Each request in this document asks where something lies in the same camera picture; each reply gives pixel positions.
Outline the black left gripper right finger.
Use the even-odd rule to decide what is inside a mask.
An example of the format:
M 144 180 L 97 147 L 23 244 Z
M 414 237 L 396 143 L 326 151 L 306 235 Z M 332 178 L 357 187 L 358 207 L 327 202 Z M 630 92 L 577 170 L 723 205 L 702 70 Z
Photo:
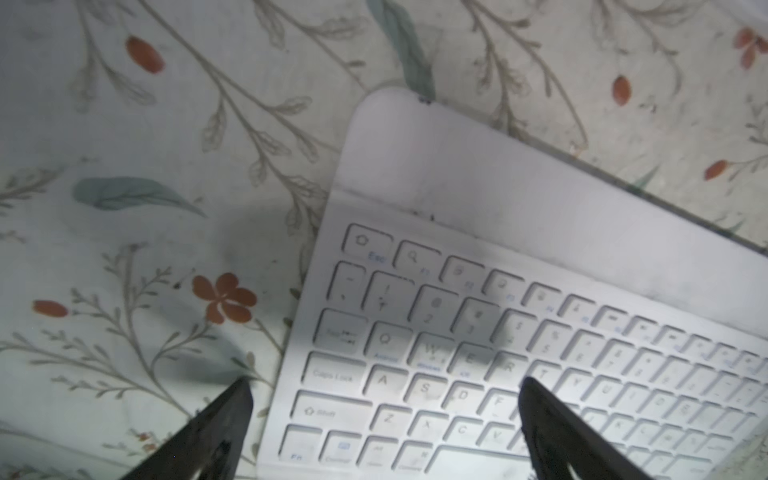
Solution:
M 522 381 L 518 410 L 539 479 L 650 480 L 532 377 Z

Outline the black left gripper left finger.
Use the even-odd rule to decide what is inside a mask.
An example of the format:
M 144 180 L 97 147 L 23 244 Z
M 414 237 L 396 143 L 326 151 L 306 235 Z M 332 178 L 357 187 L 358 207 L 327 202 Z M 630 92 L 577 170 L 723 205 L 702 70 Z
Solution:
M 252 413 L 241 377 L 124 479 L 233 479 Z

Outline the white keyboard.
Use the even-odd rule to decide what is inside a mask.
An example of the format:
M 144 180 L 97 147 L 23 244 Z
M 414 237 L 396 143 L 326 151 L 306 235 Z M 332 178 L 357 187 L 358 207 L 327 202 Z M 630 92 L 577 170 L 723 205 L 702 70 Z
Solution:
M 767 261 L 401 89 L 357 108 L 261 479 L 529 479 L 535 379 L 655 479 L 767 423 Z

